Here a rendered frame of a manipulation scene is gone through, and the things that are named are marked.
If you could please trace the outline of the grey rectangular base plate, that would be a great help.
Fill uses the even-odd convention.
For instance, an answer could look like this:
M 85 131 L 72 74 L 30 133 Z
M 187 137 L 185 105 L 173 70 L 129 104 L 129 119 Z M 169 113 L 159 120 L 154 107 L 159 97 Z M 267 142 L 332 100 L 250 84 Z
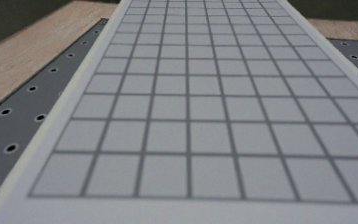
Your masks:
M 101 18 L 0 100 L 0 185 L 108 22 Z M 325 37 L 358 68 L 358 40 Z

